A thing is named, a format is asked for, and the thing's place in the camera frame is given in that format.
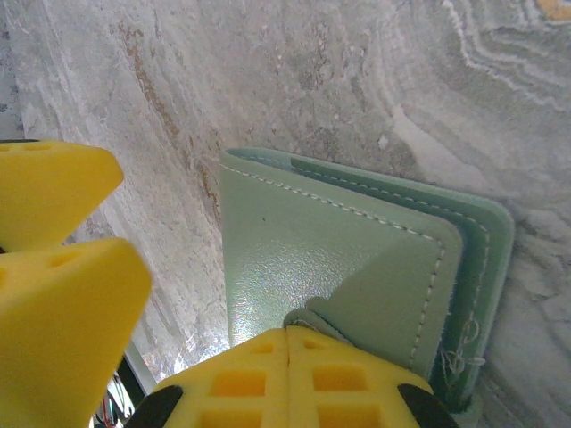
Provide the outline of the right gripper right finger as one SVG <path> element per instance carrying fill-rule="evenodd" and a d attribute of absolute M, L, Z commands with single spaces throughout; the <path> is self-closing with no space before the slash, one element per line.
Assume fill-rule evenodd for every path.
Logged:
<path fill-rule="evenodd" d="M 309 328 L 286 334 L 292 428 L 459 428 L 423 377 Z"/>

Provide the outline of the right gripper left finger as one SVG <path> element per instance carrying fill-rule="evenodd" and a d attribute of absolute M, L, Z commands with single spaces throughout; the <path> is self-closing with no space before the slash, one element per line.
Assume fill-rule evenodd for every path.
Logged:
<path fill-rule="evenodd" d="M 287 428 L 286 330 L 271 329 L 158 383 L 132 428 Z"/>

